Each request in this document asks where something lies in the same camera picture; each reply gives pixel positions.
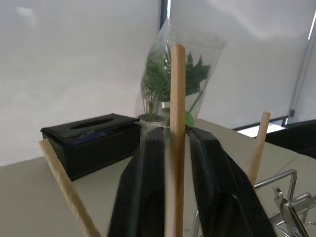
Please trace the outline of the wooden chopstick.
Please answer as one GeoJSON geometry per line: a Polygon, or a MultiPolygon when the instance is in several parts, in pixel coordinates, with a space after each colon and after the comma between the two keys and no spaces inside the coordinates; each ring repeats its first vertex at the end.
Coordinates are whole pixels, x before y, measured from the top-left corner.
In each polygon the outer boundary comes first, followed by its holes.
{"type": "Polygon", "coordinates": [[[185,48],[171,53],[170,148],[165,157],[164,237],[183,236],[185,159],[185,48]]]}
{"type": "Polygon", "coordinates": [[[271,117],[271,113],[268,111],[264,111],[262,114],[260,124],[259,124],[259,130],[256,137],[256,142],[255,142],[255,149],[251,157],[250,166],[248,169],[248,178],[249,178],[249,181],[251,182],[252,187],[254,187],[256,179],[257,179],[270,117],[271,117]]]}
{"type": "Polygon", "coordinates": [[[84,236],[101,237],[49,140],[43,139],[39,141],[39,145],[84,236]]]}

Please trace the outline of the green plant in plastic bag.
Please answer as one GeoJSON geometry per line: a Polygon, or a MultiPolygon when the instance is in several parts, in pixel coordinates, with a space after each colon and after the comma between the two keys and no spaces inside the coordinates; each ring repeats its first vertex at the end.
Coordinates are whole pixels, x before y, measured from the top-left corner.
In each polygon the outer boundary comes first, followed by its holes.
{"type": "Polygon", "coordinates": [[[192,127],[225,44],[215,33],[165,20],[145,60],[135,110],[140,122],[169,127],[173,104],[180,101],[192,127]]]}

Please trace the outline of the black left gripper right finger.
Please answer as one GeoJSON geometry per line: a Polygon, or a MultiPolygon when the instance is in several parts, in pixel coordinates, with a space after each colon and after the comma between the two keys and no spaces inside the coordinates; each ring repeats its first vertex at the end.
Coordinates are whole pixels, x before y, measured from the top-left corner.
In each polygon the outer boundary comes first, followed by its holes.
{"type": "Polygon", "coordinates": [[[247,175],[219,140],[196,127],[187,134],[203,237],[276,237],[247,175]]]}

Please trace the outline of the black tissue box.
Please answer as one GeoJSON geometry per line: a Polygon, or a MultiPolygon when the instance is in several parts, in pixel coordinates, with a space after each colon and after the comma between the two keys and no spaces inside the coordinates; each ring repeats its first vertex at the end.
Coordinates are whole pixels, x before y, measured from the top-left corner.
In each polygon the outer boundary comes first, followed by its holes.
{"type": "Polygon", "coordinates": [[[138,118],[108,114],[40,131],[74,181],[133,156],[140,144],[138,122],[138,118]]]}

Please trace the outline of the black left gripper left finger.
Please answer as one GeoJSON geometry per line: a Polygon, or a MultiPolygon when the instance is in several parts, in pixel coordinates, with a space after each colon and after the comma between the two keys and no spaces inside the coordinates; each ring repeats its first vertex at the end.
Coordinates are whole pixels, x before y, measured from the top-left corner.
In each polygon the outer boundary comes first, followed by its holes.
{"type": "Polygon", "coordinates": [[[164,237],[168,134],[158,127],[135,150],[119,179],[107,237],[164,237]]]}

